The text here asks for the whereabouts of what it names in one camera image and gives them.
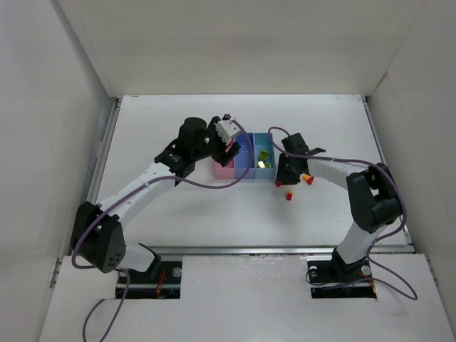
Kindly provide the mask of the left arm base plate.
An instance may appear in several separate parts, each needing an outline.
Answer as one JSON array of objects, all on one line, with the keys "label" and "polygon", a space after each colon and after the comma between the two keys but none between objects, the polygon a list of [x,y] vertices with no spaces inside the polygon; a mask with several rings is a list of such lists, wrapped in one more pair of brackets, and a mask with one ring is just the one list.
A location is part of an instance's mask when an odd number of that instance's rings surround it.
[{"label": "left arm base plate", "polygon": [[147,262],[149,268],[144,272],[128,269],[130,283],[124,272],[118,275],[115,297],[121,299],[126,292],[126,299],[179,299],[181,294],[182,258],[165,257],[164,259],[144,244],[133,245],[123,261],[130,266],[134,261],[143,269]]}]

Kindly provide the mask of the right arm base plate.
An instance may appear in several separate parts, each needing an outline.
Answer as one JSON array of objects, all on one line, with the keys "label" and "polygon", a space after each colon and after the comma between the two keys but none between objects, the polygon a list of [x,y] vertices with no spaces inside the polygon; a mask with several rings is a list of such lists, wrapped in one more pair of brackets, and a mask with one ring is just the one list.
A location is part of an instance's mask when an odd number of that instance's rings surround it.
[{"label": "right arm base plate", "polygon": [[367,260],[339,269],[335,260],[307,261],[312,299],[377,299]]}]

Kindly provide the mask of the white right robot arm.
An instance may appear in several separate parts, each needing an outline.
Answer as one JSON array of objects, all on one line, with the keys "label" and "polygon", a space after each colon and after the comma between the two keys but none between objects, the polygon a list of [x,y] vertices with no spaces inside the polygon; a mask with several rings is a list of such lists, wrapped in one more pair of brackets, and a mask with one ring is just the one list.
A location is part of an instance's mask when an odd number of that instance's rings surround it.
[{"label": "white right robot arm", "polygon": [[329,157],[322,148],[310,149],[302,135],[284,138],[276,185],[296,185],[300,176],[322,178],[348,193],[353,223],[331,259],[310,261],[309,278],[318,285],[350,282],[368,266],[370,248],[381,232],[403,214],[390,170],[383,163]]}]

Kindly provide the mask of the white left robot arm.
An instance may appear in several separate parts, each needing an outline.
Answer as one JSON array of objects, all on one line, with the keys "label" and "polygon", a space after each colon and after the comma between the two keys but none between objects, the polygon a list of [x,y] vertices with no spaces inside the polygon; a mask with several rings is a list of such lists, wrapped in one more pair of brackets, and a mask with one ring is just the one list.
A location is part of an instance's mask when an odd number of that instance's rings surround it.
[{"label": "white left robot arm", "polygon": [[[77,269],[130,271],[153,279],[159,272],[159,254],[144,244],[127,244],[124,231],[132,220],[164,192],[188,182],[200,160],[212,158],[222,166],[239,154],[235,140],[244,132],[230,115],[210,122],[190,117],[178,136],[157,155],[146,170],[109,198],[80,205],[71,236],[72,265]],[[87,261],[83,266],[76,260]]]}]

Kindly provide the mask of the green lego block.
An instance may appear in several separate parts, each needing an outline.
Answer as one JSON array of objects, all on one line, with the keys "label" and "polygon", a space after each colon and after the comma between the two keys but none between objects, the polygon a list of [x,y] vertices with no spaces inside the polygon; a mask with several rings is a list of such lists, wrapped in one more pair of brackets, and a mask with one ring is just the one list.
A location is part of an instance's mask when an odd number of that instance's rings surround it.
[{"label": "green lego block", "polygon": [[259,169],[271,169],[272,164],[269,162],[270,153],[268,150],[261,150],[259,153],[256,167]]}]

